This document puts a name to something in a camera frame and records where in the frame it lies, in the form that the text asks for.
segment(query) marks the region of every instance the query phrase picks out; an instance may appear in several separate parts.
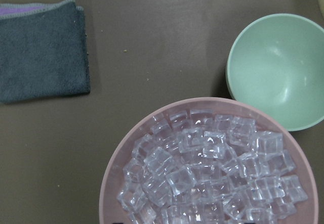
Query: pile of ice cubes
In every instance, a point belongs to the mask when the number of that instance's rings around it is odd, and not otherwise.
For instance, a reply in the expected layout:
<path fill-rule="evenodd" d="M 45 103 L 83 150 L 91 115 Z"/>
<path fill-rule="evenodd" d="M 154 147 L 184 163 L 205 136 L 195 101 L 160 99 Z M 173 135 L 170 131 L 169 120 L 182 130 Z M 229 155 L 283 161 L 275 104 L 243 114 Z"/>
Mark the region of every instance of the pile of ice cubes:
<path fill-rule="evenodd" d="M 151 123 L 117 197 L 134 224 L 275 224 L 307 199 L 282 134 L 254 119 L 192 109 Z"/>

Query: gray cloth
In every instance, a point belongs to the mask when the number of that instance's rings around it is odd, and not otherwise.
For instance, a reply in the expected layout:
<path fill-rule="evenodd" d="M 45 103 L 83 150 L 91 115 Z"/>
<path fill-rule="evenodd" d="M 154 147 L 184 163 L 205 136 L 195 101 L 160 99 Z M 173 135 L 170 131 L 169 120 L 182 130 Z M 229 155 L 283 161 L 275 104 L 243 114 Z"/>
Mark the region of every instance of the gray cloth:
<path fill-rule="evenodd" d="M 74 0 L 1 9 L 0 102 L 90 92 L 85 17 Z"/>

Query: pink bowl rim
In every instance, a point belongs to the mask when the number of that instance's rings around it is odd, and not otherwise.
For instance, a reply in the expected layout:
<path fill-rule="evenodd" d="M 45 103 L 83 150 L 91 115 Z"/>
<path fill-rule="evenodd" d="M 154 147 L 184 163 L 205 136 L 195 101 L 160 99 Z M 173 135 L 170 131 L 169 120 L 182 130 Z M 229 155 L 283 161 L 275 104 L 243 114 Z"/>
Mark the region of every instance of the pink bowl rim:
<path fill-rule="evenodd" d="M 311 174 L 311 184 L 313 187 L 313 195 L 314 195 L 314 202 L 315 202 L 315 218 L 314 218 L 314 222 L 313 224 L 318 224 L 318 211 L 319 211 L 319 206 L 318 206 L 318 195 L 317 195 L 317 187 L 316 187 L 316 182 L 315 182 L 315 178 L 314 178 L 314 174 L 313 171 L 310 167 L 310 164 L 303 152 L 303 150 L 301 149 L 301 147 L 299 146 L 299 144 L 297 143 L 297 141 L 293 138 L 293 136 L 283 127 L 281 126 L 275 119 L 273 119 L 271 116 L 265 114 L 264 112 L 250 106 L 247 105 L 245 103 L 241 103 L 239 101 L 236 100 L 232 100 L 232 99 L 225 99 L 225 98 L 217 98 L 217 97 L 200 97 L 200 98 L 191 98 L 191 99 L 184 99 L 184 100 L 180 100 L 180 101 L 176 101 L 174 103 L 170 103 L 168 105 L 165 105 L 157 110 L 155 110 L 154 112 L 150 113 L 149 115 L 147 115 L 146 117 L 144 117 L 141 121 L 139 121 L 125 136 L 124 138 L 121 140 L 121 142 L 118 144 L 118 146 L 116 147 L 114 153 L 112 154 L 107 168 L 105 170 L 105 174 L 103 176 L 103 180 L 102 180 L 102 184 L 101 184 L 101 189 L 100 189 L 100 196 L 99 196 L 99 222 L 100 224 L 104 224 L 104 210 L 103 210 L 103 200 L 104 200 L 104 190 L 106 187 L 106 183 L 107 183 L 107 179 L 108 179 L 108 175 L 110 172 L 110 169 L 113 165 L 113 162 L 119 152 L 119 150 L 122 148 L 122 146 L 125 144 L 126 140 L 138 129 L 139 126 L 141 126 L 144 122 L 146 122 L 149 118 L 153 117 L 154 115 L 164 112 L 165 110 L 175 107 L 175 106 L 179 106 L 182 104 L 186 104 L 186 103 L 192 103 L 192 102 L 199 102 L 199 101 L 211 101 L 211 102 L 224 102 L 224 103 L 231 103 L 231 104 L 236 104 L 239 105 L 241 107 L 250 109 L 251 111 L 255 111 L 256 113 L 262 115 L 263 117 L 267 118 L 269 121 L 271 121 L 273 124 L 275 124 L 285 135 L 287 135 L 287 137 L 291 140 L 291 142 L 293 143 L 293 145 L 295 146 L 295 148 L 297 149 L 297 151 L 300 153 L 302 160 L 306 163 L 306 168 L 307 171 Z"/>

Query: green bowl rim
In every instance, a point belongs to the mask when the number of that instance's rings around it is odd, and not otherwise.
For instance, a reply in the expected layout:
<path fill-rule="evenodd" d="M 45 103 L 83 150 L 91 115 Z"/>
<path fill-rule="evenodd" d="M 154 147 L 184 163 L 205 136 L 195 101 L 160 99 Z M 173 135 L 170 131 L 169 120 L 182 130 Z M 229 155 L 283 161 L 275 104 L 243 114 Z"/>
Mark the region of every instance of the green bowl rim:
<path fill-rule="evenodd" d="M 267 15 L 267 16 L 264 16 L 264 17 L 261 17 L 255 21 L 253 21 L 252 23 L 250 23 L 247 27 L 245 27 L 241 33 L 239 33 L 239 35 L 237 36 L 237 38 L 235 39 L 232 47 L 231 47 L 231 50 L 229 52 L 229 55 L 228 55 L 228 59 L 227 59 L 227 64 L 226 64 L 226 72 L 225 72 L 225 76 L 226 76 L 226 84 L 227 84 L 227 88 L 229 90 L 229 93 L 231 95 L 231 97 L 237 101 L 240 101 L 239 99 L 237 99 L 234 95 L 234 92 L 232 91 L 232 81 L 231 81 L 231 76 L 230 76 L 230 71 L 229 71 L 229 66 L 230 66 L 230 63 L 231 63 L 231 60 L 232 60 L 232 54 L 233 54 L 233 51 L 234 51 L 234 48 L 237 44 L 237 42 L 240 40 L 240 38 L 242 37 L 242 35 L 247 31 L 249 30 L 252 26 L 254 26 L 256 23 L 259 23 L 263 20 L 266 20 L 266 19 L 269 19 L 269 18 L 273 18 L 273 17 L 293 17 L 293 18 L 297 18 L 297 19 L 301 19 L 305 22 L 308 22 L 309 24 L 313 25 L 314 27 L 316 27 L 317 29 L 319 29 L 323 34 L 324 34 L 324 28 L 322 28 L 320 25 L 318 25 L 317 23 L 315 23 L 314 21 L 308 19 L 308 18 L 305 18 L 303 16 L 300 16 L 300 15 L 296 15 L 296 14 L 290 14 L 290 13 L 276 13 L 276 14 L 271 14 L 271 15 Z M 313 121 L 312 123 L 310 124 L 306 124 L 306 125 L 301 125 L 299 127 L 294 127 L 294 128 L 287 128 L 286 126 L 283 125 L 284 128 L 286 128 L 288 131 L 298 131 L 298 130 L 303 130 L 303 129 L 307 129 L 307 128 L 310 128 L 318 123 L 320 123 L 322 120 L 324 120 L 324 115 L 322 115 L 319 119 Z"/>

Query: pink bowl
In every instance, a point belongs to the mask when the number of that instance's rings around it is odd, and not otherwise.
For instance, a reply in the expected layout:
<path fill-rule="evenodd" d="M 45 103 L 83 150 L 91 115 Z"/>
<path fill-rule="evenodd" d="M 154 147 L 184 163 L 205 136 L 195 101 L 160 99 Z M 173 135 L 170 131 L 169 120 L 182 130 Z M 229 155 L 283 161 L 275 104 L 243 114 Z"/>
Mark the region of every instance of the pink bowl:
<path fill-rule="evenodd" d="M 183 109 L 194 108 L 210 108 L 217 114 L 233 114 L 254 118 L 262 128 L 282 132 L 285 148 L 288 149 L 296 164 L 296 169 L 291 174 L 296 174 L 299 177 L 308 195 L 308 200 L 297 203 L 297 213 L 280 220 L 278 223 L 318 223 L 318 196 L 315 179 L 305 154 L 290 133 L 270 116 L 246 104 L 223 98 L 194 98 L 178 101 L 156 110 L 136 124 L 122 139 L 112 155 L 103 177 L 99 200 L 100 224 L 131 223 L 127 217 L 127 213 L 116 200 L 116 196 L 120 192 L 124 182 L 123 166 L 131 159 L 134 140 L 150 132 L 150 119 L 160 113 L 167 115 L 168 113 L 174 113 Z"/>

